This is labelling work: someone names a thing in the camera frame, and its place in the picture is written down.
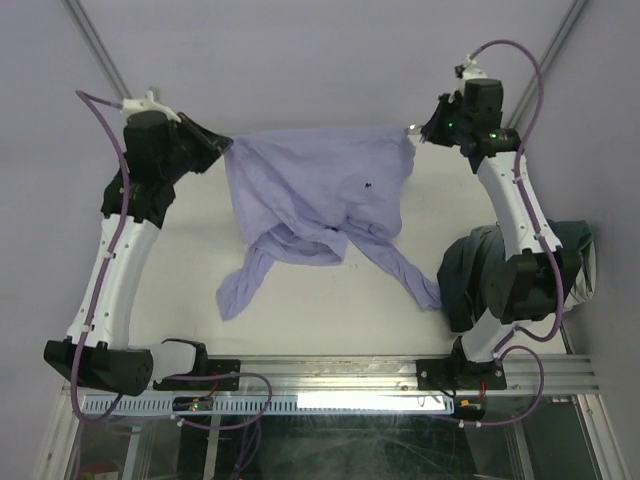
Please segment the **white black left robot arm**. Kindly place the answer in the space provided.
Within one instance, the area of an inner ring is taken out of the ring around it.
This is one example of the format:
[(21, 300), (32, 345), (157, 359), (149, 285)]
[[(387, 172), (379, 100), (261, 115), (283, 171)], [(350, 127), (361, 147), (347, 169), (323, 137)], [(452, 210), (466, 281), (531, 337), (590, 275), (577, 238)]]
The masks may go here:
[(133, 346), (130, 318), (151, 247), (176, 198), (175, 185), (206, 172), (232, 145), (180, 113), (130, 116), (120, 169), (101, 206), (101, 243), (78, 314), (64, 339), (47, 342), (45, 361), (76, 387), (137, 396), (152, 382), (174, 376), (188, 388), (209, 377), (200, 342), (167, 339)]

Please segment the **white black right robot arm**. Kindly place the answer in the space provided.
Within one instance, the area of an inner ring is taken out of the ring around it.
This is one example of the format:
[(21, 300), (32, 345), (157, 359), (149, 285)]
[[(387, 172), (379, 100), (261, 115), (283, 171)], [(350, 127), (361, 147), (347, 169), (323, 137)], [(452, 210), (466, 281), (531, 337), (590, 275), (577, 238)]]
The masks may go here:
[(484, 187), (500, 228), (505, 261), (488, 279), (487, 308), (458, 340), (461, 354), (447, 363), (448, 378), (469, 387), (517, 333), (548, 342), (559, 330), (566, 296), (580, 268), (579, 254), (551, 229), (529, 180), (524, 141), (501, 125), (503, 85), (463, 80), (438, 99), (422, 129), (426, 141), (460, 149)]

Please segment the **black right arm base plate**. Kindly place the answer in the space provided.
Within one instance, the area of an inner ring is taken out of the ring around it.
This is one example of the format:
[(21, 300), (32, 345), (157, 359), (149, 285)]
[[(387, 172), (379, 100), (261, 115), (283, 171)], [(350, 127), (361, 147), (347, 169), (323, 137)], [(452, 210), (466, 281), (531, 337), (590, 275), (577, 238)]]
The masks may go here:
[(418, 359), (416, 379), (418, 389), (454, 391), (501, 391), (507, 388), (504, 370), (495, 362), (456, 364), (451, 357)]

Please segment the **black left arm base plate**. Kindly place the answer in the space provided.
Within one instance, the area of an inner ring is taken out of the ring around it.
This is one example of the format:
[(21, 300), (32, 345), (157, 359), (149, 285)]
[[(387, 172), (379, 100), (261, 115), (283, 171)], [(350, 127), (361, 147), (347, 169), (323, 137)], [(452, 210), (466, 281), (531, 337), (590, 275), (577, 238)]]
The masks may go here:
[(239, 380), (230, 374), (238, 373), (241, 369), (240, 359), (208, 358), (198, 361), (196, 366), (185, 376), (190, 380), (178, 380), (174, 377), (162, 379), (153, 383), (156, 391), (188, 391), (208, 392), (216, 387), (216, 392), (237, 391)]

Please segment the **lilac purple jacket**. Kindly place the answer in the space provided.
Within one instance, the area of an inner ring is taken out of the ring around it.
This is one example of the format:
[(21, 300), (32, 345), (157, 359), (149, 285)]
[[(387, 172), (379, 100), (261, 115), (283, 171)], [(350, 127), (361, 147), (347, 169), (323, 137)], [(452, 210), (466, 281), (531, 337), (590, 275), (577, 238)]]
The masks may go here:
[(401, 191), (415, 153), (406, 129), (394, 125), (236, 137), (225, 172), (247, 251), (216, 292), (222, 319), (249, 305), (275, 262), (339, 265), (349, 244), (421, 310), (440, 309), (439, 286), (392, 243), (402, 229)]

